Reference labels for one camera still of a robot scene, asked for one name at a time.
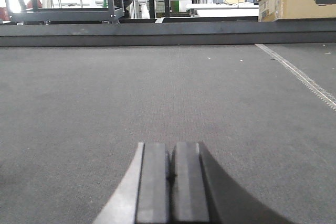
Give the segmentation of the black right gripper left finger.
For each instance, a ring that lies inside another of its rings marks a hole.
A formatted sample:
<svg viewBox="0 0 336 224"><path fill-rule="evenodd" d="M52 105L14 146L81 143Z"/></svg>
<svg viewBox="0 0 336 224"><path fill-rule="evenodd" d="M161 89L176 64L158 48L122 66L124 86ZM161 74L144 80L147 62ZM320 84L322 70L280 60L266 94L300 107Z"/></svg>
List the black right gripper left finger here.
<svg viewBox="0 0 336 224"><path fill-rule="evenodd" d="M94 223L169 223L169 153L163 143L138 143L120 184Z"/></svg>

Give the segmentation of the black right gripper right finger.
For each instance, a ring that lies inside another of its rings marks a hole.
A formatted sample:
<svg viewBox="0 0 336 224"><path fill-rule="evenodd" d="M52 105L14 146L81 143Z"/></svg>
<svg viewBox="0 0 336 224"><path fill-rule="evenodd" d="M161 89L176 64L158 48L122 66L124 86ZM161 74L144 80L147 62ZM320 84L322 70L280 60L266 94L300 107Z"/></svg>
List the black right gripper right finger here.
<svg viewBox="0 0 336 224"><path fill-rule="evenodd" d="M173 223L290 222L242 188L203 143L177 143L172 171Z"/></svg>

